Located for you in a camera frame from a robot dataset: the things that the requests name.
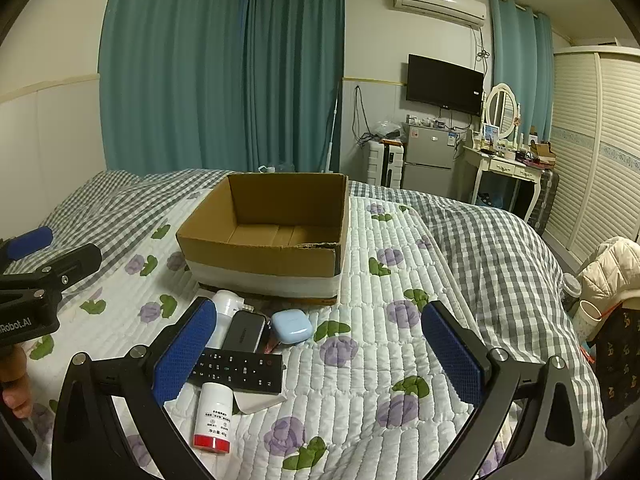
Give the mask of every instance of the blue gripper pad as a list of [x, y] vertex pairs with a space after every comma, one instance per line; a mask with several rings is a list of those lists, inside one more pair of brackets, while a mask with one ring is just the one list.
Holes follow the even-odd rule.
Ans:
[[9, 260], [21, 260], [29, 254], [51, 245], [53, 232], [48, 227], [39, 227], [33, 231], [9, 240], [6, 256]]
[[154, 373], [153, 394], [161, 406], [178, 397], [216, 328], [216, 319], [216, 306], [213, 301], [203, 301], [158, 361]]
[[422, 333], [458, 397], [478, 407], [484, 397], [482, 368], [432, 303], [422, 310], [421, 321]]

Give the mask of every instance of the product label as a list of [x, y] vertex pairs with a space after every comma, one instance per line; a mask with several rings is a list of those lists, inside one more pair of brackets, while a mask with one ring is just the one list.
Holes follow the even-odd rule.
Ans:
[[199, 413], [196, 420], [195, 434], [215, 436], [228, 440], [231, 419], [225, 412], [206, 410]]
[[10, 321], [9, 323], [0, 323], [0, 334], [12, 332], [13, 330], [19, 330], [28, 326], [31, 326], [31, 318], [29, 317], [16, 319], [15, 321]]

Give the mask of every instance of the bed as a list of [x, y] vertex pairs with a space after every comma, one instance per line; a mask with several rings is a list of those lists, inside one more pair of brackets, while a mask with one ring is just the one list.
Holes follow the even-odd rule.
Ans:
[[[50, 478], [51, 429], [70, 357], [77, 351], [92, 358], [123, 355], [132, 342], [148, 344], [177, 319], [197, 283], [171, 226], [175, 230], [225, 174], [98, 174], [43, 222], [53, 229], [53, 244], [9, 269], [33, 269], [87, 242], [102, 250], [100, 270], [63, 297], [61, 329], [25, 344], [39, 440], [34, 462], [43, 478]], [[234, 418], [236, 453], [196, 455], [219, 479], [422, 478], [472, 411], [428, 355], [416, 321], [424, 301], [438, 298], [488, 346], [525, 361], [554, 354], [567, 361], [586, 471], [597, 478], [607, 445], [598, 383], [560, 306], [562, 272], [542, 240], [500, 210], [350, 186], [350, 252], [338, 303], [309, 314], [313, 339], [282, 351], [286, 402]], [[161, 272], [152, 274], [156, 267]], [[124, 285], [132, 276], [136, 281]], [[165, 406], [185, 438], [196, 404], [197, 391], [187, 384]], [[139, 464], [157, 473], [126, 406], [116, 402], [116, 408]], [[517, 415], [514, 406], [482, 474], [497, 466]], [[302, 454], [308, 460], [299, 460]]]

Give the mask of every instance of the human hand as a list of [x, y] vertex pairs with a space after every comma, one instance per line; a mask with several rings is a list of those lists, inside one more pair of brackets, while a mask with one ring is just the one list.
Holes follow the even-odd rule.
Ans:
[[18, 418], [31, 415], [31, 385], [27, 376], [27, 356], [20, 345], [14, 345], [13, 351], [0, 358], [0, 382], [2, 383], [2, 401]]

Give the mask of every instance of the cardboard box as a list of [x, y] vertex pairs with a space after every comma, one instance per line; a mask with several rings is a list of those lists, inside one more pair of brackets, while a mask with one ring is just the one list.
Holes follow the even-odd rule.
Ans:
[[531, 154], [540, 160], [540, 163], [548, 166], [556, 164], [556, 154], [551, 151], [551, 142], [531, 142]]
[[206, 285], [283, 298], [337, 295], [349, 202], [346, 176], [236, 173], [178, 229], [191, 272]]

